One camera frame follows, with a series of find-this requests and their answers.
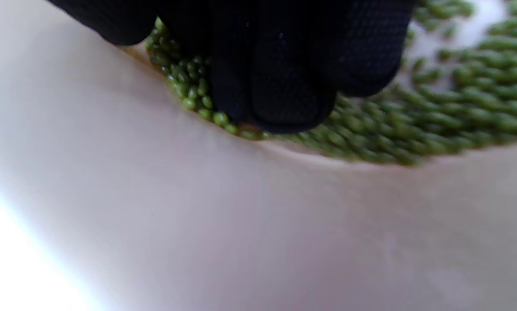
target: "black knit glove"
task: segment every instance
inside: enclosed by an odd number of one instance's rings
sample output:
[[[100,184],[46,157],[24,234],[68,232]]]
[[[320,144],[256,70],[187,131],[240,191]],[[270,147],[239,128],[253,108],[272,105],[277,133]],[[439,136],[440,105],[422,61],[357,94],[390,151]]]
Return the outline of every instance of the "black knit glove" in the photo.
[[[335,92],[371,96],[394,78],[417,0],[49,0],[115,45],[156,16],[188,54],[211,55],[212,96],[235,122],[309,130]]]

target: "white container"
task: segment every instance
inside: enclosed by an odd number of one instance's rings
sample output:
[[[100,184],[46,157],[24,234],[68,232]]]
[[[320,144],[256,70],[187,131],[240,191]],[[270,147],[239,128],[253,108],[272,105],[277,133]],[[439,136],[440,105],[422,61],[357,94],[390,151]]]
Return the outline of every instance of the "white container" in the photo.
[[[0,200],[103,310],[517,311],[517,145],[415,169],[272,146],[0,2]]]

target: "green granule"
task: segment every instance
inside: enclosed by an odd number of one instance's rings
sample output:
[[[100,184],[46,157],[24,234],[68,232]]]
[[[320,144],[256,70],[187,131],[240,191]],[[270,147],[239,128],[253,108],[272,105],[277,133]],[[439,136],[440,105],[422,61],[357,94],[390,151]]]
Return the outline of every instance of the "green granule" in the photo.
[[[440,63],[429,69],[426,59],[405,59],[402,70],[411,72],[410,85],[394,81],[366,99],[339,96],[329,118],[299,134],[247,129],[215,110],[205,79],[210,60],[182,57],[160,20],[147,48],[183,105],[231,134],[249,140],[288,140],[347,161],[416,165],[431,156],[517,142],[517,0],[509,0],[508,6],[509,18],[490,27],[477,46],[442,49],[437,52]],[[420,0],[414,18],[428,32],[442,30],[440,36],[447,40],[459,30],[449,20],[469,18],[474,12],[467,0]],[[405,44],[415,40],[411,30]],[[458,60],[452,86],[437,91],[433,85],[451,59]]]

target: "green pellet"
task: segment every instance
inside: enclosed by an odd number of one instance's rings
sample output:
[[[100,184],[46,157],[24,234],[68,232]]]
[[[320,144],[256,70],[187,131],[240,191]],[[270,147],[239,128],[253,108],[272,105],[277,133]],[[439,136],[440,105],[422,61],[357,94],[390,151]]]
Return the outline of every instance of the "green pellet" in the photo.
[[[328,139],[330,142],[332,142],[336,146],[343,147],[346,145],[345,138],[343,138],[342,136],[340,136],[337,133],[331,132],[330,134],[328,134]]]
[[[210,121],[213,118],[213,112],[211,112],[211,110],[208,110],[205,108],[199,109],[198,114],[201,118],[203,118],[205,120]]]
[[[201,96],[205,96],[209,92],[209,83],[206,79],[199,79],[199,88],[197,89],[197,93]]]
[[[195,110],[195,108],[197,107],[197,103],[195,102],[195,100],[191,98],[184,99],[183,103],[185,108],[188,110]]]
[[[472,2],[462,2],[460,4],[460,14],[466,17],[472,16],[474,14],[475,8]]]
[[[251,132],[250,130],[243,130],[241,134],[239,134],[241,137],[245,138],[246,140],[257,140],[258,136],[255,132]]]
[[[412,65],[412,70],[419,71],[419,70],[423,69],[426,66],[426,62],[427,62],[427,60],[425,57],[420,57],[419,59],[417,59],[414,62],[414,65]]]
[[[440,49],[437,51],[437,57],[440,61],[448,61],[452,55],[453,53],[447,49]]]
[[[209,108],[209,109],[213,109],[214,106],[213,106],[213,100],[211,100],[211,97],[210,96],[203,96],[203,98],[201,98],[201,103],[203,104],[203,106],[205,106],[206,108]]]
[[[239,132],[239,128],[234,124],[226,124],[223,126],[223,129],[232,135],[237,135]]]
[[[452,39],[454,35],[456,34],[456,23],[452,23],[451,25],[448,25],[442,32],[442,37],[446,40]]]
[[[224,126],[226,124],[228,124],[229,122],[229,118],[227,116],[227,114],[223,113],[223,112],[217,112],[213,115],[213,120],[215,122],[215,124],[219,125],[219,126]]]
[[[471,107],[466,110],[466,113],[476,124],[487,124],[493,120],[493,114],[481,108]]]
[[[195,87],[195,86],[190,87],[189,91],[188,91],[188,98],[195,100],[198,96],[199,96],[199,94],[197,94],[197,87]]]

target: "white bowl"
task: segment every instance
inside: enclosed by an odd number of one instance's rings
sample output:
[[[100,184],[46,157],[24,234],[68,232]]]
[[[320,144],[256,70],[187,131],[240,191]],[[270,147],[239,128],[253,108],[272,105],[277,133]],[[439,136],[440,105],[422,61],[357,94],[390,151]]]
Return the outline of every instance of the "white bowl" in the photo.
[[[247,142],[44,1],[0,2],[0,204],[96,309],[517,311],[517,144],[409,169]]]

